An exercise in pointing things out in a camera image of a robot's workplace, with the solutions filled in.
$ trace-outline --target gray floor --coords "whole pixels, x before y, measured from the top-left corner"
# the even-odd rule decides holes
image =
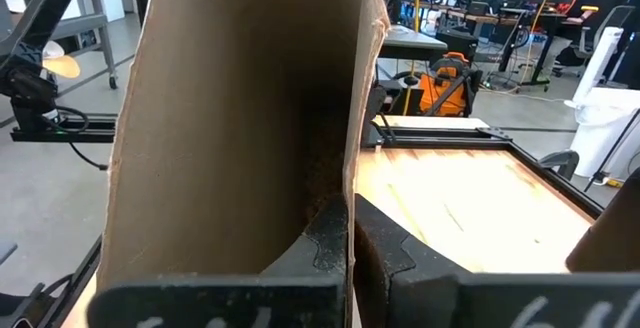
[[[79,57],[83,69],[76,80],[61,81],[61,105],[87,112],[117,113],[129,76],[139,26],[135,17],[114,22],[109,31],[116,55],[119,90],[111,90],[107,75],[82,82],[105,69],[100,53]],[[384,61],[393,74],[395,61]],[[577,79],[555,79],[551,90],[528,92],[545,99],[568,98]],[[573,112],[560,102],[498,93],[480,93],[474,116],[500,127],[575,129]],[[18,251],[0,265],[0,292],[26,294],[39,282],[51,283],[74,271],[102,231],[107,175],[83,163],[64,144],[13,143],[8,99],[0,97],[0,240],[18,243]],[[512,132],[512,137],[535,157],[569,148],[572,133]],[[84,144],[80,149],[99,162],[108,162],[110,145]],[[584,179],[576,179],[584,186]],[[606,205],[615,190],[594,187],[590,195]]]

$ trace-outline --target chair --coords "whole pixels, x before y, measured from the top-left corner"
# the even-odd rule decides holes
[[[593,57],[593,53],[598,47],[598,43],[600,43],[600,38],[602,37],[602,33],[604,33],[604,29],[607,27],[622,27],[626,22],[627,18],[633,13],[635,7],[628,5],[620,5],[614,7],[609,15],[604,19],[600,27],[596,31],[596,34],[593,36],[593,41],[587,40],[587,33],[591,30],[589,27],[582,27],[582,34],[580,36],[580,43],[578,45],[573,45],[573,50],[576,56],[580,59],[584,59],[584,63],[580,66],[577,72],[574,72],[576,76],[581,77],[584,74],[584,71],[587,67],[587,62],[591,57]]]

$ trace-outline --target cardboard flap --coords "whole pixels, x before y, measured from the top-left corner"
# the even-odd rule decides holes
[[[344,190],[352,210],[387,26],[382,0],[150,0],[112,155],[99,289],[256,274],[328,197]]]

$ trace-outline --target wooden board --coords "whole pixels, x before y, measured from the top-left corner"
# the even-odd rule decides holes
[[[434,128],[434,129],[476,129],[489,128],[489,125],[479,118],[454,117],[420,117],[420,116],[385,116],[391,127],[403,128]],[[384,121],[380,116],[374,119],[381,127]]]
[[[563,273],[592,220],[503,151],[362,152],[356,191],[475,273]]]
[[[87,286],[84,288],[80,297],[74,304],[73,308],[69,312],[67,318],[65,318],[64,322],[60,326],[61,328],[87,328],[89,324],[87,323],[87,308],[89,307],[89,303],[91,302],[91,298],[96,294],[96,275],[94,274],[87,283]]]

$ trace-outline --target white trash can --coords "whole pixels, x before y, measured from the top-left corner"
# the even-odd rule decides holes
[[[575,174],[592,177],[607,153],[640,107],[640,92],[594,88],[583,102],[576,104],[576,122],[580,125],[571,150],[580,155]]]

